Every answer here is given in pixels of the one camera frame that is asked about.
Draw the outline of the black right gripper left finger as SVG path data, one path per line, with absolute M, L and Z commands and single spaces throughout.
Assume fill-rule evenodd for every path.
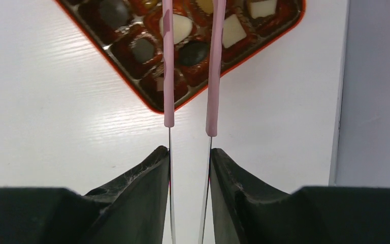
M 0 188 L 0 243 L 162 243 L 170 153 L 79 195 L 67 188 Z

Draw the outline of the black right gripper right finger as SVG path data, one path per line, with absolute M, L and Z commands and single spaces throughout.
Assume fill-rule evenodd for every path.
M 216 243 L 390 243 L 390 188 L 305 186 L 288 194 L 210 152 Z

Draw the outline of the orange compartment chocolate box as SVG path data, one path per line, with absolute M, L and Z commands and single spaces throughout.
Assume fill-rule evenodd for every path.
M 161 1 L 59 1 L 105 60 L 154 112 L 164 110 Z M 221 73 L 250 59 L 299 24 L 305 1 L 227 1 Z M 207 87 L 212 36 L 211 1 L 173 1 L 174 101 L 180 108 Z

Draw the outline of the white chocolate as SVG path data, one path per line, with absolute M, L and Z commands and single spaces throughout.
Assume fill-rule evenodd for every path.
M 250 0 L 247 1 L 247 8 L 253 19 L 267 17 L 275 14 L 277 0 Z
M 224 20 L 222 36 L 222 45 L 224 48 L 233 46 L 246 38 L 246 36 L 246 31 L 236 14 L 233 14 Z
M 192 29 L 193 29 L 193 23 L 188 17 L 178 15 L 178 14 L 173 14 L 174 45 L 176 45 L 176 44 L 182 42 L 184 39 L 186 39 L 189 36 L 189 34 L 191 33 Z M 159 32 L 163 38 L 164 44 L 166 43 L 166 40 L 167 40 L 165 38 L 165 36 L 169 35 L 169 34 L 165 34 L 166 30 L 167 29 L 166 29 L 166 26 L 164 25 L 164 18 L 161 17 L 159 19 Z

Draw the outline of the pink silicone tongs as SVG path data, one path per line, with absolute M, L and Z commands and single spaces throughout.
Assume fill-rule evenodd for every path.
M 199 228 L 198 243 L 204 242 L 206 212 L 209 194 L 209 181 L 211 171 L 211 150 L 213 137 L 217 136 L 219 85 L 221 71 L 221 52 L 224 15 L 226 1 L 213 1 L 213 26 L 210 45 L 209 75 L 208 75 L 208 101 L 206 114 L 206 133 L 209 136 L 209 149 L 207 152 L 207 168 L 203 193 L 203 205 Z M 169 200 L 171 240 L 176 243 L 175 202 L 174 202 L 174 176 L 173 176 L 173 150 L 171 128 L 174 126 L 174 30 L 173 30 L 173 2 L 162 1 L 162 30 L 163 30 L 163 61 L 164 61 L 164 125 L 168 128 L 169 139 Z

